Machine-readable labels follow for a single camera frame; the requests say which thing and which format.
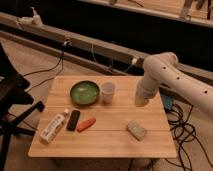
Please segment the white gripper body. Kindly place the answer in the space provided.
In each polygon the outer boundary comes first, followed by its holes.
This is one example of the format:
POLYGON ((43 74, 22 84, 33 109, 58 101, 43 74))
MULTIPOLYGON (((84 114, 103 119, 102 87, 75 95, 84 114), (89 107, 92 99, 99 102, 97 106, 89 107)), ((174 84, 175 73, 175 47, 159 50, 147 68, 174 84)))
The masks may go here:
POLYGON ((137 91, 135 93, 135 106, 136 107, 144 107, 148 103, 149 103, 149 100, 145 99, 139 91, 137 91))

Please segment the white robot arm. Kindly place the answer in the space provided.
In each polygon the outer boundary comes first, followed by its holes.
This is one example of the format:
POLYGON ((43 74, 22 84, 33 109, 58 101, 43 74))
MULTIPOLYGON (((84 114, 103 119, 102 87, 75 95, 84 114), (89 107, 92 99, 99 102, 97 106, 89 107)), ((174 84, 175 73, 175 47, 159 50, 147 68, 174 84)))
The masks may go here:
POLYGON ((144 75, 137 83, 135 105, 145 106, 163 83, 213 116, 213 87, 179 71, 177 65, 178 58, 172 52, 147 56, 143 61, 144 75))

